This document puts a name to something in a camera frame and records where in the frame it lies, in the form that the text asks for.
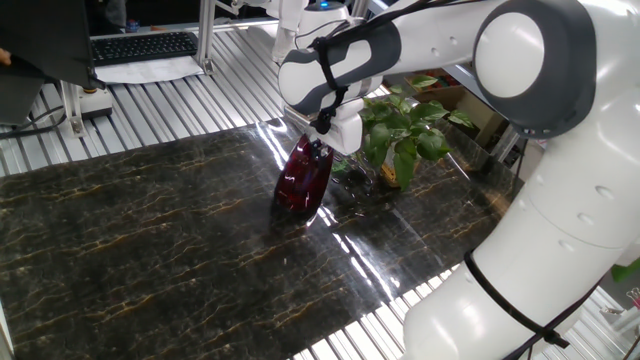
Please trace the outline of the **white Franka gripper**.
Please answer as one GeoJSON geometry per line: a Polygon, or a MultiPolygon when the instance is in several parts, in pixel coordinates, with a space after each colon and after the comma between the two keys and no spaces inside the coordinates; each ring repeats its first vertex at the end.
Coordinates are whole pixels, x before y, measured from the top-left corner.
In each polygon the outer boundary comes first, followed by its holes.
{"type": "Polygon", "coordinates": [[[351,100],[340,105],[336,115],[331,118],[327,134],[320,134],[310,123],[315,115],[303,115],[288,105],[284,106],[285,118],[291,120],[303,133],[304,145],[314,142],[314,158],[325,159],[328,146],[342,155],[358,151],[362,143],[363,122],[359,112],[364,108],[363,99],[351,100]]]}

